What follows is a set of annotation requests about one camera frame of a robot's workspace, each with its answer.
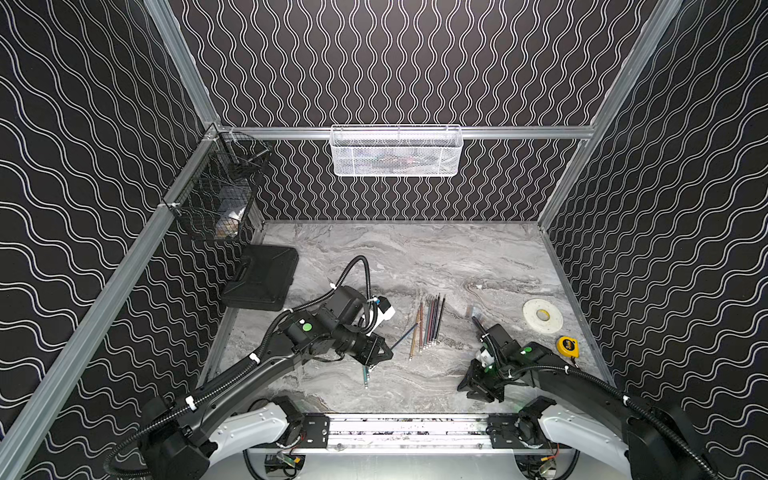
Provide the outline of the black pencil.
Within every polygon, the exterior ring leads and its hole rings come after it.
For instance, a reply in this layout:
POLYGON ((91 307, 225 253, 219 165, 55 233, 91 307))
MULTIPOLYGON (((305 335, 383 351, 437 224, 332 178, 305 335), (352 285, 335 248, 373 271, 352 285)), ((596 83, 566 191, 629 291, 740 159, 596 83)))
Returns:
POLYGON ((434 325, 435 328, 434 328, 433 337, 432 337, 433 343, 436 343, 438 341, 445 304, 446 304, 446 298, 443 297, 440 299, 439 308, 437 310, 437 317, 434 325))

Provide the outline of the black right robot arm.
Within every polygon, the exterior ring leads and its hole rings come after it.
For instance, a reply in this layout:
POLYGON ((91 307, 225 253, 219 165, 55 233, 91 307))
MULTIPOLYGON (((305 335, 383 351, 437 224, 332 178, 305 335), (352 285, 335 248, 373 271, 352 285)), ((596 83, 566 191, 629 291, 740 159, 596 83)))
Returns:
POLYGON ((458 386, 473 400, 503 402, 512 386, 540 390, 513 414, 492 414, 496 449, 570 447, 630 479, 715 479, 718 469, 685 413, 631 395, 499 324, 472 320, 481 349, 458 386))

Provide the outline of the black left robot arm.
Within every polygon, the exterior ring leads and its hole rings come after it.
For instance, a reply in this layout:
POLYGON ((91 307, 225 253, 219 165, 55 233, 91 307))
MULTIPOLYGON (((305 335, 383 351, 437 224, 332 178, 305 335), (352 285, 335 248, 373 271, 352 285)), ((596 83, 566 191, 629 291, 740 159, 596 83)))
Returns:
POLYGON ((261 343, 213 380, 175 399, 156 396, 144 404, 139 428, 103 460, 118 479, 200 479, 224 450, 215 435, 251 398, 297 367, 334 351, 365 367, 393 357, 376 328, 395 313, 390 300, 342 279, 320 297, 283 309, 261 343))

